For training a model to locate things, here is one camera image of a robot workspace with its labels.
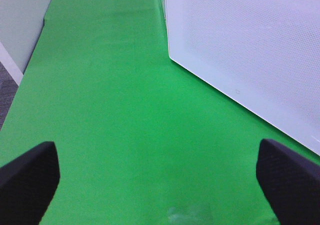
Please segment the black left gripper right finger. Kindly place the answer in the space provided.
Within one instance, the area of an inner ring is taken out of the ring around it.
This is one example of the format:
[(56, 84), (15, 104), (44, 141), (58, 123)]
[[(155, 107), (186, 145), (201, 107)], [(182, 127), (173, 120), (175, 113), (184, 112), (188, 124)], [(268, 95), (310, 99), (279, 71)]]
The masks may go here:
[(259, 144), (256, 178), (282, 225), (320, 223), (320, 166), (273, 139)]

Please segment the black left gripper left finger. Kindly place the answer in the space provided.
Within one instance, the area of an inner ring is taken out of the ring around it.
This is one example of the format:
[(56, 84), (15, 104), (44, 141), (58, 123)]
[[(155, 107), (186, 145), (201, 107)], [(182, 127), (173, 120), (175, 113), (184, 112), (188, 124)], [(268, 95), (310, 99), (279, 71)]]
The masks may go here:
[(38, 225), (60, 182), (53, 141), (42, 142), (0, 168), (0, 223)]

